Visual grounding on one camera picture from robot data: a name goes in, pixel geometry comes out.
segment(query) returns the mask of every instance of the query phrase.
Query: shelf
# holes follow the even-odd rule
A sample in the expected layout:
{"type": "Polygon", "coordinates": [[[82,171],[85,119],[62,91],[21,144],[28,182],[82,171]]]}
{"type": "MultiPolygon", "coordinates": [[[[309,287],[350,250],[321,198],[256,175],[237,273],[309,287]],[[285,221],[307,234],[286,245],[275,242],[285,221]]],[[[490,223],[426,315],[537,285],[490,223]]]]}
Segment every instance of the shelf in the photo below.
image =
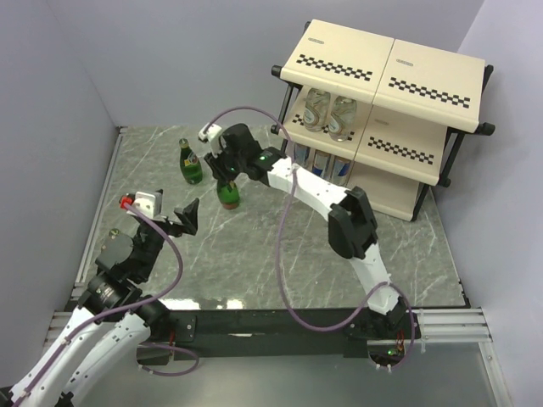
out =
{"type": "Polygon", "coordinates": [[[403,176],[354,163],[347,187],[366,191],[373,210],[411,220],[420,183],[403,176]]]}
{"type": "Polygon", "coordinates": [[[473,132],[484,60],[395,40],[373,104],[473,132]]]}
{"type": "MultiPolygon", "coordinates": [[[[370,114],[372,107],[369,104],[357,102],[356,106],[356,118],[353,125],[350,140],[344,142],[335,142],[330,138],[328,134],[327,126],[323,131],[307,131],[304,128],[304,109],[305,109],[305,97],[310,90],[310,86],[304,86],[299,92],[293,107],[289,110],[285,117],[284,126],[288,131],[288,134],[292,137],[294,142],[298,142],[307,147],[316,148],[317,150],[326,151],[327,153],[338,155],[344,159],[354,159],[356,149],[360,144],[362,138],[362,132],[366,126],[367,118],[370,114]]],[[[328,107],[328,118],[330,117],[330,111],[332,110],[333,101],[337,97],[336,94],[332,94],[330,97],[330,106],[328,107]]],[[[283,132],[280,131],[279,135],[284,137],[283,132]]]]}
{"type": "Polygon", "coordinates": [[[281,79],[372,103],[394,39],[312,20],[281,79]]]}
{"type": "Polygon", "coordinates": [[[447,128],[373,106],[355,161],[436,185],[447,128]]]}

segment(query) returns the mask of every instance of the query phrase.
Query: gray marble surface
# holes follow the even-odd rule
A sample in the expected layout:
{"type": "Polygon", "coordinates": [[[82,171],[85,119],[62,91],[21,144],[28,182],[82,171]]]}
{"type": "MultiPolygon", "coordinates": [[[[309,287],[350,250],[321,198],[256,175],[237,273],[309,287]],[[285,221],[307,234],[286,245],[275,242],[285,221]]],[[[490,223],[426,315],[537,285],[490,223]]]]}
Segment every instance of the gray marble surface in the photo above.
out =
{"type": "MultiPolygon", "coordinates": [[[[105,198],[98,240],[87,267],[87,281],[108,230],[116,227],[130,235],[137,222],[117,203],[119,196],[136,190],[164,188],[163,214],[200,198],[199,231],[176,244],[184,258],[181,282],[167,296],[176,309],[282,308],[274,274],[277,224],[286,194],[237,179],[242,202],[239,208],[222,208],[216,183],[204,163],[204,180],[188,185],[179,170],[178,140],[186,137],[202,158],[208,146],[197,142],[198,129],[184,126],[129,127],[122,143],[105,198]]],[[[262,147],[279,147],[279,137],[269,126],[254,127],[262,147]]],[[[415,222],[377,214],[383,261],[392,281],[412,304],[418,306],[464,305],[462,287],[451,257],[434,198],[428,195],[415,222]]],[[[283,268],[292,304],[296,307],[352,307],[364,296],[349,263],[327,244],[327,223],[313,209],[295,202],[283,237],[283,268]]],[[[176,273],[176,260],[165,245],[149,282],[140,287],[157,293],[176,273]]]]}

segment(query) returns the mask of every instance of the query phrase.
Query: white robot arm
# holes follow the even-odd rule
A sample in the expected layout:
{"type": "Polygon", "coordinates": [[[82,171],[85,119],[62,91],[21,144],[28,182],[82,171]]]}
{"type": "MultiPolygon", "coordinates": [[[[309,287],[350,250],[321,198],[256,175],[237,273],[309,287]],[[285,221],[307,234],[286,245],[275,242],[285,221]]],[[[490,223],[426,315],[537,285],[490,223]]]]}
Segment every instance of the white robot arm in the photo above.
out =
{"type": "MultiPolygon", "coordinates": [[[[136,192],[122,197],[121,206],[129,203],[141,209],[170,236],[196,233],[198,199],[185,209],[174,210],[180,222],[160,215],[161,201],[161,191],[136,192]]],[[[142,290],[136,287],[148,280],[163,243],[163,237],[145,222],[140,222],[133,237],[110,231],[96,259],[98,273],[87,284],[68,324],[34,368],[8,391],[11,401],[0,399],[2,407],[77,406],[94,383],[123,355],[135,353],[153,329],[169,329],[170,311],[158,299],[142,297],[142,290]],[[102,314],[128,304],[135,305],[133,311],[102,314]],[[100,315],[103,318],[75,334],[82,323],[100,315]],[[44,366],[48,368],[42,374],[44,366]]]]}
{"type": "MultiPolygon", "coordinates": [[[[246,125],[234,125],[224,132],[218,125],[212,125],[208,131],[203,129],[199,133],[199,139],[211,146],[205,161],[216,179],[231,181],[243,172],[252,180],[290,193],[296,170],[298,186],[294,196],[328,221],[330,245],[349,260],[364,290],[369,293],[380,282],[390,282],[379,253],[377,222],[360,188],[335,186],[293,164],[275,148],[260,148],[246,125]]],[[[370,297],[368,306],[387,315],[396,308],[398,297],[394,289],[383,287],[370,297]]],[[[403,313],[404,310],[396,310],[394,318],[403,313]]]]}

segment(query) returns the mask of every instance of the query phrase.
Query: cable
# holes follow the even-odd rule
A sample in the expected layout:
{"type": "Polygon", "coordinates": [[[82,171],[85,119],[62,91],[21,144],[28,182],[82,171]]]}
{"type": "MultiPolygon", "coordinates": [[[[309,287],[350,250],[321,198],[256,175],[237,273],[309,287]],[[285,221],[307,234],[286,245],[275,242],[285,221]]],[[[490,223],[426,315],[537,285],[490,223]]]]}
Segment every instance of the cable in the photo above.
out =
{"type": "MultiPolygon", "coordinates": [[[[207,124],[207,126],[204,128],[204,133],[206,133],[207,130],[211,127],[211,125],[215,124],[215,122],[218,121],[222,116],[224,116],[225,114],[231,113],[233,111],[236,111],[236,110],[253,110],[255,112],[262,113],[263,115],[265,115],[265,116],[269,117],[270,119],[272,119],[279,126],[279,128],[283,131],[283,133],[285,134],[285,137],[287,138],[287,140],[292,142],[292,138],[288,134],[287,129],[285,129],[283,123],[281,123],[281,121],[278,118],[276,118],[273,114],[269,114],[269,113],[267,113],[266,111],[264,111],[262,109],[254,108],[252,106],[237,106],[236,108],[227,109],[227,110],[219,113],[217,116],[215,116],[213,119],[211,119],[210,122],[207,124]]],[[[283,211],[283,215],[281,216],[281,221],[279,222],[279,231],[277,233],[277,241],[276,241],[276,246],[275,246],[275,271],[276,271],[276,277],[277,277],[277,284],[279,286],[279,292],[281,294],[281,299],[283,300],[283,303],[284,303],[285,307],[287,308],[287,311],[290,313],[290,315],[294,318],[294,320],[296,322],[298,322],[304,328],[307,328],[307,329],[309,329],[311,331],[315,331],[315,332],[336,331],[336,330],[346,326],[347,324],[349,324],[352,320],[354,320],[356,318],[356,316],[358,315],[358,313],[360,313],[362,308],[364,308],[364,306],[367,304],[367,301],[369,300],[369,298],[379,288],[385,287],[385,286],[390,286],[401,297],[403,297],[403,299],[406,301],[406,306],[407,306],[407,310],[409,312],[409,318],[410,318],[410,321],[411,321],[411,341],[409,343],[409,349],[406,351],[406,355],[404,356],[404,358],[405,358],[411,352],[411,348],[413,347],[412,345],[415,342],[415,318],[413,317],[413,310],[411,308],[411,305],[409,304],[409,301],[407,300],[406,295],[392,282],[380,282],[378,285],[376,285],[374,288],[372,288],[370,290],[370,292],[362,300],[362,302],[358,306],[358,308],[356,308],[353,311],[353,313],[350,316],[347,317],[346,320],[341,321],[341,322],[339,322],[339,323],[337,323],[335,325],[332,325],[332,326],[313,326],[313,325],[305,322],[304,320],[302,320],[296,314],[296,311],[294,311],[294,309],[290,305],[290,302],[288,301],[288,295],[287,295],[286,290],[285,290],[284,281],[283,281],[283,273],[281,271],[281,240],[282,240],[282,237],[283,237],[283,230],[284,230],[284,227],[285,227],[285,222],[287,220],[287,215],[288,215],[288,212],[290,211],[290,207],[292,206],[292,203],[294,201],[294,195],[296,193],[296,187],[298,186],[298,177],[296,175],[297,167],[293,164],[292,168],[294,169],[293,170],[292,189],[290,191],[290,194],[288,195],[287,206],[285,207],[285,210],[283,211]]],[[[399,362],[398,364],[396,364],[394,366],[394,368],[401,365],[402,362],[403,362],[403,360],[401,362],[399,362]]]]}
{"type": "Polygon", "coordinates": [[[188,369],[186,369],[185,371],[177,371],[177,372],[174,372],[174,373],[167,373],[167,372],[164,372],[164,371],[154,371],[152,369],[149,369],[147,366],[140,365],[140,367],[144,371],[148,371],[152,375],[165,376],[165,377],[184,376],[184,375],[187,375],[188,373],[190,373],[191,371],[194,371],[198,367],[198,364],[200,362],[199,356],[196,353],[194,353],[192,350],[189,350],[189,349],[178,348],[177,346],[170,346],[170,345],[164,345],[162,343],[153,343],[153,342],[144,342],[144,343],[141,343],[141,345],[146,346],[148,348],[166,349],[166,350],[171,350],[173,352],[179,352],[181,354],[188,354],[190,357],[192,357],[194,359],[194,364],[192,366],[190,366],[188,369]]]}
{"type": "Polygon", "coordinates": [[[36,375],[34,376],[34,379],[32,379],[32,381],[29,383],[29,385],[25,388],[25,393],[19,397],[17,400],[15,400],[14,404],[13,404],[13,407],[18,407],[20,406],[20,404],[23,402],[23,400],[25,399],[25,397],[30,394],[30,392],[32,391],[32,389],[37,385],[37,383],[42,379],[43,375],[45,375],[45,373],[51,368],[51,366],[53,365],[54,361],[60,356],[60,354],[62,354],[62,352],[64,351],[64,349],[70,344],[71,340],[83,329],[85,328],[86,326],[89,326],[90,324],[92,324],[93,322],[96,322],[96,321],[100,321],[102,320],[103,318],[106,318],[110,315],[113,315],[113,314],[117,314],[117,313],[120,313],[120,312],[125,312],[125,311],[128,311],[128,310],[131,310],[131,309],[136,309],[136,308],[139,308],[141,307],[142,305],[145,305],[145,304],[149,304],[149,303],[152,303],[153,301],[159,299],[159,298],[162,298],[164,297],[167,293],[169,293],[176,285],[177,283],[181,280],[181,277],[182,277],[182,274],[183,274],[183,259],[182,259],[182,256],[181,256],[181,253],[179,253],[179,249],[177,248],[176,244],[171,240],[171,238],[162,230],[160,229],[160,227],[158,227],[152,220],[150,220],[147,216],[145,216],[144,214],[142,214],[139,210],[133,208],[131,205],[129,205],[128,203],[125,203],[124,204],[124,207],[125,209],[128,209],[130,210],[131,212],[133,212],[134,214],[136,214],[136,216],[138,218],[140,218],[143,222],[145,222],[146,224],[148,224],[150,227],[152,227],[161,237],[164,238],[164,240],[171,246],[174,254],[176,255],[176,258],[177,258],[177,262],[179,264],[179,271],[177,272],[177,276],[176,278],[174,279],[174,281],[168,286],[166,287],[164,290],[162,290],[160,293],[158,294],[155,294],[154,296],[152,297],[149,297],[149,298],[146,298],[142,301],[138,301],[136,303],[133,303],[133,304],[128,304],[128,305],[123,305],[121,307],[117,307],[117,308],[112,308],[112,309],[108,309],[107,311],[104,311],[104,312],[101,312],[99,314],[96,314],[94,317],[92,318],[89,318],[88,320],[82,322],[79,326],[77,326],[76,328],[74,328],[74,330],[72,332],[70,332],[68,335],[66,335],[66,337],[64,338],[64,341],[59,345],[59,347],[54,351],[54,353],[51,355],[51,357],[48,359],[47,362],[45,362],[45,364],[43,365],[43,367],[36,373],[36,375]]]}

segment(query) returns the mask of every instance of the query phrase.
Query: gray wall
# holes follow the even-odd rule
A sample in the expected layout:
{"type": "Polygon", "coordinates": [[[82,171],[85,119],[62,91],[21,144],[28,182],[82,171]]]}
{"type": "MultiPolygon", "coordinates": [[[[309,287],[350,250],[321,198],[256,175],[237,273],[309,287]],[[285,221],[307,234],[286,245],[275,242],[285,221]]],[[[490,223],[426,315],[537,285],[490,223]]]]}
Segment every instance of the gray wall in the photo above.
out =
{"type": "Polygon", "coordinates": [[[307,20],[456,51],[482,2],[48,0],[117,125],[200,125],[239,104],[278,114],[285,85],[270,68],[307,20]]]}
{"type": "Polygon", "coordinates": [[[460,47],[495,66],[481,117],[438,196],[467,295],[482,305],[518,406],[543,405],[543,4],[486,0],[460,47]]]}
{"type": "Polygon", "coordinates": [[[70,295],[115,128],[45,0],[0,2],[0,387],[70,295]]]}

